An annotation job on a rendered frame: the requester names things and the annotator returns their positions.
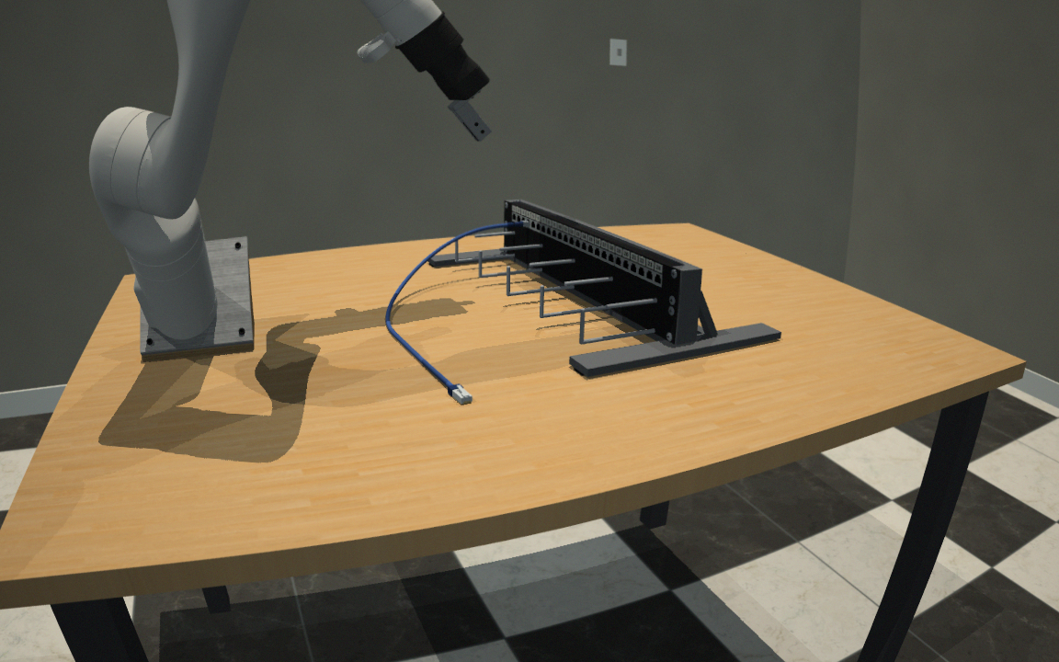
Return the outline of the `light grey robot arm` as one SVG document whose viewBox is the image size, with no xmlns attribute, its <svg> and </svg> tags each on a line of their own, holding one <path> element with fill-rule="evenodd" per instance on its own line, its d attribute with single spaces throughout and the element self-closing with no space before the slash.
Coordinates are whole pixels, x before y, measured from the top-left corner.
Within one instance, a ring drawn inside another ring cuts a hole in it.
<svg viewBox="0 0 1059 662">
<path fill-rule="evenodd" d="M 217 314 L 195 194 L 249 3 L 167 0 L 179 51 L 172 117 L 118 108 L 91 145 L 94 197 L 129 255 L 136 299 L 148 325 L 173 339 L 202 334 Z"/>
</svg>

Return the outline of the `blue patch cord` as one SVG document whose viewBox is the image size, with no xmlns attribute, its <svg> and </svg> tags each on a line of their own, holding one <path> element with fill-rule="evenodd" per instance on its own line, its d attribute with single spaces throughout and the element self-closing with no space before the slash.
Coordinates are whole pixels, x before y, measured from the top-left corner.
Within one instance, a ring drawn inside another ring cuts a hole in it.
<svg viewBox="0 0 1059 662">
<path fill-rule="evenodd" d="M 457 240 L 462 239 L 463 237 L 467 237 L 467 235 L 474 234 L 474 232 L 481 232 L 481 231 L 489 230 L 489 229 L 501 229 L 501 227 L 514 227 L 514 225 L 516 225 L 516 223 L 495 223 L 495 225 L 488 225 L 488 226 L 480 227 L 480 229 L 474 229 L 474 230 L 465 232 L 465 234 L 460 234 L 460 235 L 457 235 L 457 237 L 453 238 L 452 240 L 447 241 L 444 245 L 441 245 L 437 248 L 436 251 L 433 251 L 432 253 L 430 253 L 430 255 L 428 255 L 427 258 L 420 261 L 420 263 L 417 264 L 417 267 L 415 267 L 415 269 L 412 269 L 412 271 L 409 272 L 409 275 L 406 278 L 406 280 L 403 280 L 403 282 L 401 282 L 401 285 L 399 286 L 398 290 L 396 290 L 395 293 L 394 293 L 394 296 L 393 296 L 393 298 L 391 298 L 390 304 L 388 304 L 387 311 L 385 311 L 385 325 L 387 325 L 388 332 L 390 332 L 390 334 L 392 334 L 396 339 L 398 339 L 398 342 L 400 342 L 401 345 L 403 345 L 403 347 L 406 350 L 408 350 L 409 353 L 411 353 L 411 355 L 415 355 L 415 357 L 417 358 L 417 360 L 419 360 L 420 363 L 423 363 L 424 366 L 426 366 L 433 374 L 436 374 L 436 377 L 438 378 L 438 380 L 441 380 L 442 382 L 444 382 L 444 384 L 446 384 L 446 386 L 452 384 L 452 382 L 450 382 L 449 380 L 447 380 L 447 378 L 444 377 L 444 374 L 441 374 L 436 370 L 436 368 L 434 368 L 434 366 L 430 365 L 429 363 L 427 363 L 427 360 L 425 360 L 425 358 L 423 358 L 423 356 L 419 355 L 419 353 L 417 353 L 415 351 L 415 348 L 412 348 L 411 345 L 409 345 L 406 342 L 406 340 L 403 340 L 403 337 L 400 337 L 398 334 L 396 334 L 396 332 L 393 330 L 393 327 L 391 326 L 391 322 L 390 322 L 390 314 L 391 314 L 392 307 L 394 305 L 395 299 L 398 298 L 398 294 L 400 293 L 400 290 L 403 288 L 403 285 L 406 285 L 406 283 L 411 278 L 413 278 L 413 275 L 415 275 L 415 273 L 417 272 L 417 270 L 423 267 L 423 265 L 426 263 L 426 261 L 429 261 L 429 260 L 433 258 L 433 256 L 435 256 L 436 253 L 438 253 L 438 251 L 444 250 L 444 248 L 447 247 L 447 245 L 450 245 L 450 244 L 452 244 L 454 241 L 457 241 Z"/>
</svg>

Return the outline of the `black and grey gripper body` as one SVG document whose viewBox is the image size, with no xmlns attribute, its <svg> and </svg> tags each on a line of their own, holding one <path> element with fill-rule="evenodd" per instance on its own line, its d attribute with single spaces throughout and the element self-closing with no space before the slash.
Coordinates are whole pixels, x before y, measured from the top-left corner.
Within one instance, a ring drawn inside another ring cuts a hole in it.
<svg viewBox="0 0 1059 662">
<path fill-rule="evenodd" d="M 419 73 L 433 76 L 447 99 L 473 97 L 489 78 L 462 48 L 462 36 L 444 14 L 432 0 L 401 1 L 377 18 L 385 34 L 362 46 L 358 57 L 377 62 L 395 43 Z"/>
</svg>

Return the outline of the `grey network cable plug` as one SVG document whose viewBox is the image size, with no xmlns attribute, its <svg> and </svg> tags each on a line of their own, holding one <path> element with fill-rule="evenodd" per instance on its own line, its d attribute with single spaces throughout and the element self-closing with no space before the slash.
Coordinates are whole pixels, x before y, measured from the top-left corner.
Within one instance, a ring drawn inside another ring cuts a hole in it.
<svg viewBox="0 0 1059 662">
<path fill-rule="evenodd" d="M 463 389 L 462 386 L 459 384 L 447 386 L 447 394 L 453 395 L 453 397 L 457 399 L 457 402 L 460 404 L 473 402 L 473 395 L 468 394 L 467 391 Z"/>
</svg>

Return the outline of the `black patch panel rack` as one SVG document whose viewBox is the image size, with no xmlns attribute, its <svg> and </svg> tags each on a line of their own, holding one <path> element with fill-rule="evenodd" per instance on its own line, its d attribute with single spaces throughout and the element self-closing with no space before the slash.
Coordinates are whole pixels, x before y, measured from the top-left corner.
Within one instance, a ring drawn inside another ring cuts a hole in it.
<svg viewBox="0 0 1059 662">
<path fill-rule="evenodd" d="M 504 223 L 516 225 L 505 227 L 504 232 L 474 236 L 503 235 L 504 247 L 500 247 L 500 251 L 459 253 L 457 240 L 455 253 L 433 256 L 428 261 L 429 265 L 448 267 L 479 260 L 479 278 L 506 275 L 506 296 L 540 292 L 541 318 L 580 314 L 581 345 L 639 335 L 647 335 L 656 340 L 623 348 L 570 356 L 570 365 L 586 377 L 780 339 L 777 328 L 762 323 L 717 332 L 700 290 L 702 268 L 694 267 L 688 261 L 674 258 L 648 246 L 591 223 L 577 221 L 570 215 L 553 212 L 546 207 L 530 204 L 525 200 L 505 200 Z M 495 258 L 516 261 L 526 269 L 511 271 L 511 267 L 506 267 L 506 272 L 482 275 L 482 261 Z M 537 290 L 511 292 L 511 275 L 530 272 L 562 288 L 545 288 L 541 285 Z M 596 307 L 543 314 L 545 291 L 559 290 L 570 291 Z M 610 314 L 638 332 L 584 339 L 585 310 L 586 314 L 599 310 Z M 698 325 L 699 319 L 702 327 Z"/>
</svg>

